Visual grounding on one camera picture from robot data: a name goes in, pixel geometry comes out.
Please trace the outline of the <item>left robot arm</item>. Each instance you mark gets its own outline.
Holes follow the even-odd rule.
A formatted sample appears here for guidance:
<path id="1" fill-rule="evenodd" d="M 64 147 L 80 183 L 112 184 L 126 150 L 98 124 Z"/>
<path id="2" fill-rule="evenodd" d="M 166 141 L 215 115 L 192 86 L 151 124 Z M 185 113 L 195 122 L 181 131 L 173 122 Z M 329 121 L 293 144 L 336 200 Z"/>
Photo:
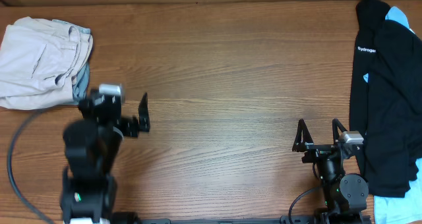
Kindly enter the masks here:
<path id="1" fill-rule="evenodd" d="M 92 90 L 79 101 L 80 120 L 63 131 L 68 167 L 63 171 L 60 199 L 64 223 L 111 223 L 117 181 L 111 174 L 124 138 L 150 131 L 148 96 L 138 115 L 122 115 L 123 97 Z"/>

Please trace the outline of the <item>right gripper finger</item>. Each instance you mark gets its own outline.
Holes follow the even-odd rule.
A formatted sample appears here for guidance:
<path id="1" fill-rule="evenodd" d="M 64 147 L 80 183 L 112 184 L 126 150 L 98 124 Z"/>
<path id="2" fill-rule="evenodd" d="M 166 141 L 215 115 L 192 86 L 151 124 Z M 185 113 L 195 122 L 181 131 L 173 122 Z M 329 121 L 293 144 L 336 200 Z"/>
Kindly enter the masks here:
<path id="1" fill-rule="evenodd" d="M 292 146 L 293 152 L 306 152 L 313 145 L 313 139 L 303 119 L 299 119 L 297 133 Z"/>
<path id="2" fill-rule="evenodd" d="M 334 142 L 344 142 L 344 137 L 342 136 L 343 132 L 347 132 L 347 129 L 344 125 L 337 119 L 332 120 L 332 133 Z"/>

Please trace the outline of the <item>beige cotton shorts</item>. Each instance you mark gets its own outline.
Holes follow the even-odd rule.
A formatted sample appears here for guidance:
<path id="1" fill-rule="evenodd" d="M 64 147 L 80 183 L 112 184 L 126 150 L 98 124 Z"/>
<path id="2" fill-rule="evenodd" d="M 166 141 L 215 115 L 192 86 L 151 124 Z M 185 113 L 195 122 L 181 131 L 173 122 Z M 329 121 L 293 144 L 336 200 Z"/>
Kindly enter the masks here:
<path id="1" fill-rule="evenodd" d="M 1 42 L 1 106 L 35 110 L 72 102 L 73 77 L 90 38 L 73 25 L 42 18 L 8 25 Z"/>

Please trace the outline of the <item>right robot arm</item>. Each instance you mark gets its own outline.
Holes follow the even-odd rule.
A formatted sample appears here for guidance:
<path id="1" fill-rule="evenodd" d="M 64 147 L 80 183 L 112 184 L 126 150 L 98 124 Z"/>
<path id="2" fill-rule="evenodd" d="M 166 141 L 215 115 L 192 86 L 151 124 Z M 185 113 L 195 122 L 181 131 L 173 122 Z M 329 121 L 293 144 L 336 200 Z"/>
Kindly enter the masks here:
<path id="1" fill-rule="evenodd" d="M 314 176 L 320 185 L 300 194 L 289 207 L 290 223 L 370 223 L 369 216 L 362 215 L 367 208 L 369 185 L 361 175 L 347 174 L 344 161 L 363 148 L 363 137 L 357 131 L 348 131 L 338 119 L 332 120 L 333 143 L 316 145 L 303 119 L 298 121 L 297 133 L 292 146 L 294 152 L 303 154 L 303 163 L 313 165 Z M 323 208 L 313 215 L 292 215 L 294 205 L 302 197 L 321 190 Z"/>

